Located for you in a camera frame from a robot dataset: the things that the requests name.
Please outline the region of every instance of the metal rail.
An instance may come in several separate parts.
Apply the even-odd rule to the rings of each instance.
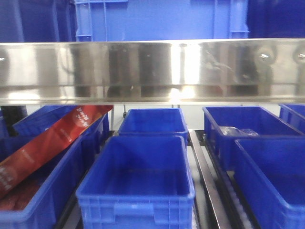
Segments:
[[[303,102],[305,39],[0,43],[0,104]]]
[[[221,202],[221,198],[217,191],[217,187],[209,169],[209,166],[203,155],[203,151],[199,144],[196,132],[194,130],[191,130],[189,133],[190,139],[192,141],[193,153],[195,158],[197,159],[198,168],[200,169],[200,173],[208,195],[208,201],[212,206],[212,211],[216,219],[217,228],[233,229],[228,219],[227,213],[225,212],[224,205]]]

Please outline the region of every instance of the screw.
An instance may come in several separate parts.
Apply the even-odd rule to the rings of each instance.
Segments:
[[[261,58],[263,59],[263,60],[265,60],[265,59],[268,59],[269,58],[269,56],[268,55],[266,55],[266,54],[261,54]]]
[[[299,53],[297,56],[300,60],[305,60],[305,55],[303,53]]]

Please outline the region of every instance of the red snack bag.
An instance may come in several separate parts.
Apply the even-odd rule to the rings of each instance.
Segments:
[[[67,148],[92,123],[112,108],[111,105],[78,106],[2,161],[0,163],[0,198]]]
[[[0,210],[24,210],[39,189],[38,182],[26,179],[0,199]]]
[[[19,198],[16,201],[13,210],[24,210],[40,187],[36,180],[27,179],[23,183],[24,184],[21,187],[15,187],[18,188]]]

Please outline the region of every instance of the metal rack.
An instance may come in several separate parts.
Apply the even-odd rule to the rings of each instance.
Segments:
[[[302,102],[304,72],[305,39],[3,43],[0,104]],[[198,228],[258,229],[203,131],[190,131],[188,152]]]

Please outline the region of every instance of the blue plastic crate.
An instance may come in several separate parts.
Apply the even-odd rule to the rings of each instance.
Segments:
[[[37,136],[69,113],[75,105],[44,106],[13,125],[20,136]]]
[[[194,187],[180,136],[115,136],[76,191],[85,229],[191,229]]]
[[[262,229],[305,229],[305,140],[238,140],[235,179]]]
[[[280,118],[258,106],[208,106],[204,111],[207,142],[225,170],[235,165],[234,140],[304,136]]]
[[[280,118],[305,133],[305,104],[279,104]]]
[[[5,120],[2,115],[0,115],[0,138],[8,137],[8,129],[6,127]]]
[[[15,137],[0,140],[0,160],[31,140],[31,137]],[[0,211],[2,229],[52,229],[60,218],[85,171],[93,162],[94,152],[82,147],[80,137],[68,150],[57,155],[50,162],[31,175],[40,181],[41,187],[21,211]]]
[[[50,128],[55,122],[60,120],[63,116],[69,113],[76,106],[44,106],[28,117],[15,123],[13,127],[20,136],[37,136]],[[108,114],[96,121],[83,135],[96,134],[97,141],[101,142],[106,139],[109,134]]]
[[[179,135],[187,145],[188,129],[180,108],[131,109],[119,135]]]
[[[250,38],[305,37],[305,1],[249,0]]]
[[[78,41],[247,38],[248,0],[75,0]]]
[[[75,41],[70,0],[0,0],[0,42]]]

